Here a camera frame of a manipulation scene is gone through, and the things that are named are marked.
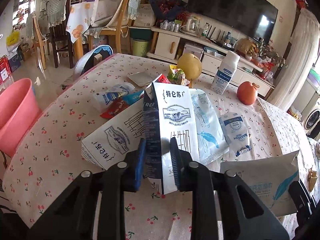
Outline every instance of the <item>drawer handle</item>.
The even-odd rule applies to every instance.
[[[255,83],[252,83],[252,85],[255,87],[255,88],[259,88],[260,86],[255,84]]]
[[[175,43],[175,42],[172,42],[172,43],[171,43],[171,48],[170,48],[170,54],[173,54],[174,46],[176,46],[176,43]]]

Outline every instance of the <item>orange print tablecloth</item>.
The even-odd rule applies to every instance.
[[[89,28],[94,2],[82,2],[71,5],[66,31],[70,33],[72,43]]]

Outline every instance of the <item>metal bolt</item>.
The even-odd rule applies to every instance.
[[[234,176],[236,175],[232,170],[227,170],[227,171],[226,171],[226,174],[227,174],[229,177],[234,177]]]
[[[119,162],[118,163],[118,167],[121,168],[121,169],[125,168],[126,166],[127,166],[127,163],[125,163],[125,162]]]
[[[90,171],[82,171],[81,172],[81,177],[83,177],[83,178],[90,177],[90,175],[91,175]]]
[[[189,162],[189,167],[195,169],[195,168],[199,167],[199,163],[197,163],[197,162]]]

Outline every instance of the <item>trash can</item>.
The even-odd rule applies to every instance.
[[[133,39],[132,40],[132,55],[138,57],[145,57],[148,52],[149,41]]]

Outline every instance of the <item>curtain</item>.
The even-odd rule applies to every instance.
[[[307,9],[302,8],[291,37],[287,66],[280,73],[280,81],[267,101],[287,111],[316,62],[319,46],[319,23]]]

